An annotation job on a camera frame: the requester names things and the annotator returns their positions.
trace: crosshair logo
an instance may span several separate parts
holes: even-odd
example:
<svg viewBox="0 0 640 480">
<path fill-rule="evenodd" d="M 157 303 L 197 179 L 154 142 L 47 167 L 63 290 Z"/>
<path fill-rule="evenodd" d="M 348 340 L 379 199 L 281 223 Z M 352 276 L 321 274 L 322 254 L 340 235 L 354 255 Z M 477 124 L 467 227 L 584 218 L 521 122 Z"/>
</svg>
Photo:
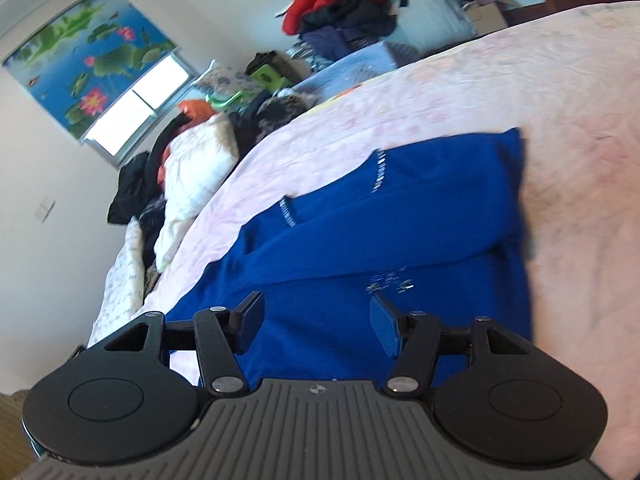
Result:
<svg viewBox="0 0 640 480">
<path fill-rule="evenodd" d="M 328 391 L 324 386 L 322 386 L 322 384 L 316 384 L 315 386 L 312 386 L 308 390 L 315 396 L 321 396 L 322 394 L 325 394 Z"/>
</svg>

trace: window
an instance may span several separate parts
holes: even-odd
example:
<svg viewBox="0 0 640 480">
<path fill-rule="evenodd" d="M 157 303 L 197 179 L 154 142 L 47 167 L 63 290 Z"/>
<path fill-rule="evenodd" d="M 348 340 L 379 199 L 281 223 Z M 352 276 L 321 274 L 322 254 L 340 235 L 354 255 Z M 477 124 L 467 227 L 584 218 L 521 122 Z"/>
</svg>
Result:
<svg viewBox="0 0 640 480">
<path fill-rule="evenodd" d="M 193 77 L 174 54 L 165 57 L 95 121 L 85 141 L 120 165 L 186 92 Z"/>
</svg>

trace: circular black cover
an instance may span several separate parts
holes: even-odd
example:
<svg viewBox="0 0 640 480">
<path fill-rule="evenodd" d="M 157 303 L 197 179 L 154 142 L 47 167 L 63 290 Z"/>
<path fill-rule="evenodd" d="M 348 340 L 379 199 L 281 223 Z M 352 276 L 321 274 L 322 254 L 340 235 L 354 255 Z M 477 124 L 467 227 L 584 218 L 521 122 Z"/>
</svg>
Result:
<svg viewBox="0 0 640 480">
<path fill-rule="evenodd" d="M 101 465 L 169 446 L 197 413 L 195 388 L 157 357 L 90 349 L 36 384 L 22 416 L 32 439 L 52 455 Z"/>
<path fill-rule="evenodd" d="M 589 457 L 607 423 L 606 404 L 591 384 L 545 357 L 542 365 L 532 356 L 489 358 L 449 378 L 434 397 L 436 420 L 463 447 L 502 463 Z"/>
</svg>

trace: cardboard box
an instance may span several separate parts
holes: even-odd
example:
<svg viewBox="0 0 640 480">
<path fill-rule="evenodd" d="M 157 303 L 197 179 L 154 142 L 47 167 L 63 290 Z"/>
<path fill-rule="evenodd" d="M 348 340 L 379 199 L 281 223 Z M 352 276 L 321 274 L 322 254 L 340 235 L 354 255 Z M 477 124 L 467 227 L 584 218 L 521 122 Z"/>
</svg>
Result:
<svg viewBox="0 0 640 480">
<path fill-rule="evenodd" d="M 508 26 L 496 4 L 485 6 L 469 4 L 465 7 L 465 12 L 473 22 L 479 36 L 503 30 Z"/>
</svg>

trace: window frame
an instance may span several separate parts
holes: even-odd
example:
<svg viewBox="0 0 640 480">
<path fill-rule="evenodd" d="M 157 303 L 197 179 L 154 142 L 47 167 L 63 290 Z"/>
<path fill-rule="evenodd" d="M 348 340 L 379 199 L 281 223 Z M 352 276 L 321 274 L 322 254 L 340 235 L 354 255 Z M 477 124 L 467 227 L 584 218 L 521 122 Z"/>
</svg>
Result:
<svg viewBox="0 0 640 480">
<path fill-rule="evenodd" d="M 146 136 L 150 134 L 156 126 L 166 117 L 166 115 L 174 109 L 175 105 L 177 105 L 185 94 L 191 90 L 191 84 L 198 78 L 197 72 L 194 68 L 189 65 L 183 58 L 181 58 L 177 51 L 170 52 L 163 58 L 159 59 L 158 62 L 155 63 L 145 74 L 142 75 L 144 77 L 150 70 L 153 70 L 161 61 L 165 60 L 168 57 L 173 57 L 175 62 L 189 75 L 188 79 L 183 83 L 180 88 L 178 88 L 170 97 L 162 104 L 159 108 L 153 108 L 149 103 L 147 103 L 139 94 L 134 92 L 136 96 L 141 99 L 151 110 L 152 113 L 149 115 L 148 119 L 140 125 L 140 127 L 131 134 L 127 142 L 125 142 L 118 153 L 115 155 L 111 155 L 101 144 L 95 139 L 89 139 L 87 134 L 91 131 L 91 129 L 87 130 L 82 136 L 80 140 L 81 144 L 86 144 L 91 146 L 104 160 L 110 163 L 112 166 L 116 168 L 120 168 L 123 166 L 124 162 L 132 155 L 132 152 L 145 140 Z M 127 91 L 123 92 L 120 97 L 118 97 L 112 104 L 116 104 L 120 98 L 127 94 L 128 92 L 133 90 L 133 87 L 136 85 L 142 77 L 138 78 L 133 82 L 133 84 L 127 89 Z"/>
</svg>

